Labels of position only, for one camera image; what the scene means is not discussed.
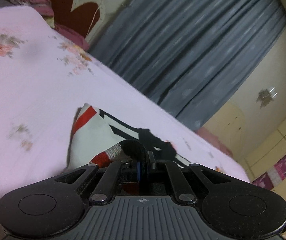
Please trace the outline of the striped red black white garment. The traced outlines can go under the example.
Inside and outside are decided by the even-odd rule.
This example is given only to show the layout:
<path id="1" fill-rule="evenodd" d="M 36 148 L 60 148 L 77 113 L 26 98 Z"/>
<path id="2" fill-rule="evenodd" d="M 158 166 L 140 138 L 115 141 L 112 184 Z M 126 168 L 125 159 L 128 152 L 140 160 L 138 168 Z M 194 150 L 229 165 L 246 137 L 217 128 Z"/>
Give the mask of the striped red black white garment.
<path id="1" fill-rule="evenodd" d="M 102 109 L 86 103 L 80 109 L 72 127 L 67 171 L 88 163 L 107 167 L 113 161 L 129 161 L 123 142 L 140 142 L 152 151 L 157 160 L 174 161 L 179 167 L 188 167 L 190 161 L 179 155 L 173 145 L 153 135 L 149 129 L 135 128 Z"/>

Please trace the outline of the cream rounded bed footboard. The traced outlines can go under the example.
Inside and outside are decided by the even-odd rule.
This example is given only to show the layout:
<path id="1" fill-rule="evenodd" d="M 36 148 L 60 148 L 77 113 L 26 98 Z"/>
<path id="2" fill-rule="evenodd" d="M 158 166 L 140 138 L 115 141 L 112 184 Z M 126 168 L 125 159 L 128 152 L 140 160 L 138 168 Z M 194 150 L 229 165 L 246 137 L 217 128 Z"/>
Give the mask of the cream rounded bed footboard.
<path id="1" fill-rule="evenodd" d="M 233 158 L 245 144 L 245 116 L 237 106 L 227 102 L 196 134 Z"/>

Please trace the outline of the cream wardrobe with purple panels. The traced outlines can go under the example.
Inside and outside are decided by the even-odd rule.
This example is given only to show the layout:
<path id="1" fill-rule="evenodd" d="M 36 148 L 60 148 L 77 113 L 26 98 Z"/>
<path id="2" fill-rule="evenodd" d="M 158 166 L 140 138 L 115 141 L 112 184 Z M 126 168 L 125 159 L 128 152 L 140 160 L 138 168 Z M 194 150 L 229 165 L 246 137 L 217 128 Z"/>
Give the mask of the cream wardrobe with purple panels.
<path id="1" fill-rule="evenodd" d="M 250 181 L 286 200 L 286 118 L 243 164 Z"/>

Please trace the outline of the pink floral bed sheet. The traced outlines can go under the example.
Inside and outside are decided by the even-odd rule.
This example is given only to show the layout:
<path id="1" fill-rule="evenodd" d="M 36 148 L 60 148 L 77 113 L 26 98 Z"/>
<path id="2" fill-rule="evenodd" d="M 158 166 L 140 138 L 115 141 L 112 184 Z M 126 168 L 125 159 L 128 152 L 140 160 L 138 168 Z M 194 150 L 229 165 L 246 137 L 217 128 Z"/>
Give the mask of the pink floral bed sheet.
<path id="1" fill-rule="evenodd" d="M 185 164 L 199 163 L 243 181 L 245 170 L 122 78 L 55 32 L 30 7 L 0 9 L 0 198 L 79 167 L 72 128 L 85 103 L 169 143 Z M 0 239 L 4 236 L 0 227 Z"/>

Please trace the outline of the blue grey curtain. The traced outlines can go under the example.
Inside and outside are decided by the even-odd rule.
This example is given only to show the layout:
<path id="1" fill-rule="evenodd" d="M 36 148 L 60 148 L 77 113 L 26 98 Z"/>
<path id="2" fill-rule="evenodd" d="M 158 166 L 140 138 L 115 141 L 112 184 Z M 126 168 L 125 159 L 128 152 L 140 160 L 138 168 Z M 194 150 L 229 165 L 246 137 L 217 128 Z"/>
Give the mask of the blue grey curtain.
<path id="1" fill-rule="evenodd" d="M 196 130 L 238 90 L 285 26 L 280 0 L 130 0 L 89 52 Z"/>

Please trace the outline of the purple pillow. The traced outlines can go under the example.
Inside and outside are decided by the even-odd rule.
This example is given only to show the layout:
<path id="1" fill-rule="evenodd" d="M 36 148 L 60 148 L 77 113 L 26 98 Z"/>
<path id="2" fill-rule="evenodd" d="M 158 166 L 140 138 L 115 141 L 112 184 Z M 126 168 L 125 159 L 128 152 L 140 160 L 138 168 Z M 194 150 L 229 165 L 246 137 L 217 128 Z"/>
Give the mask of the purple pillow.
<path id="1" fill-rule="evenodd" d="M 46 23 L 59 34 L 71 40 L 83 50 L 88 50 L 89 44 L 84 37 L 69 27 L 55 22 L 55 13 L 50 0 L 0 0 L 0 8 L 12 6 L 30 6 L 35 9 Z"/>

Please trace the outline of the crystal wall lamp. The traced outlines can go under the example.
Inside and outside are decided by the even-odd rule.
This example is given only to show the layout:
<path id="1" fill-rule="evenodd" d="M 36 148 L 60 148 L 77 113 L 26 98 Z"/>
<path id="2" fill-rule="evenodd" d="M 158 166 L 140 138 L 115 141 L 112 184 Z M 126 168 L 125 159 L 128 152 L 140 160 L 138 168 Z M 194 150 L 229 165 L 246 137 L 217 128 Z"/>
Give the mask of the crystal wall lamp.
<path id="1" fill-rule="evenodd" d="M 258 93 L 256 102 L 260 102 L 260 108 L 266 107 L 270 102 L 273 102 L 277 92 L 275 87 L 270 87 L 268 89 L 263 89 Z"/>

